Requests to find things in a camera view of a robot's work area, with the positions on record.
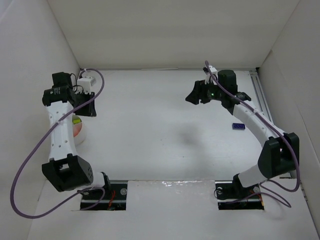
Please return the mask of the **orange round lego piece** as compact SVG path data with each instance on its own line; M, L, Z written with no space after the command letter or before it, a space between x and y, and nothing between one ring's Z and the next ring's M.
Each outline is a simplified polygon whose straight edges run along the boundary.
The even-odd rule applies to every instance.
M82 130L82 123L74 124L73 125L73 137L75 138Z

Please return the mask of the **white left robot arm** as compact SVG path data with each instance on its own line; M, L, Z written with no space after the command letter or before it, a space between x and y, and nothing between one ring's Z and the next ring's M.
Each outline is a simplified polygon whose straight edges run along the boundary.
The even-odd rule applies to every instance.
M89 162L79 156L74 139L73 117L96 117L95 98L92 91L96 78L80 76L72 83L70 73L52 74L53 85L43 93L52 132L48 162L41 166L43 175L58 192L86 187L103 187L111 190L108 176L96 172Z

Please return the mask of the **lime green lego brick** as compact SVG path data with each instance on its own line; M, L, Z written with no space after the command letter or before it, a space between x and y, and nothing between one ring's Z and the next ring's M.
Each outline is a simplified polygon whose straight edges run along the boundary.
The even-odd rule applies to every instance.
M81 120L80 118L73 118L73 119L72 119L72 123L73 123L74 125L79 124L79 123L81 123L81 122L82 122L82 120Z

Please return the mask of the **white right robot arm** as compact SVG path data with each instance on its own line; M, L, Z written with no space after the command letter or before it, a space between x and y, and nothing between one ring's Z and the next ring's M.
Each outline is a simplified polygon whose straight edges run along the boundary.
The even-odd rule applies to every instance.
M218 199L244 199L260 183L290 171L295 171L299 177L299 137L271 123L254 105L251 97L238 90L237 76L233 70L217 71L209 65L203 71L206 78L195 81L185 100L194 105L219 101L251 131L262 146L257 163L236 174L231 183L222 186L217 191Z

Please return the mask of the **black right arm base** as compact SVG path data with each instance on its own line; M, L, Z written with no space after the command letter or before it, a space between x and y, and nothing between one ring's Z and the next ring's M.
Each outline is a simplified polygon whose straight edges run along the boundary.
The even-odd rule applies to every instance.
M264 210L260 187L237 188L232 181L216 181L213 192L219 210Z

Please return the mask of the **dark blue lego brick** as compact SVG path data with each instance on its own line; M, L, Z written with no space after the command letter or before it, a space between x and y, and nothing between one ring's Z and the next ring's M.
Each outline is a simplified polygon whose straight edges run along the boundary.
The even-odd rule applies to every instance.
M233 130L245 130L246 126L243 123L232 123Z

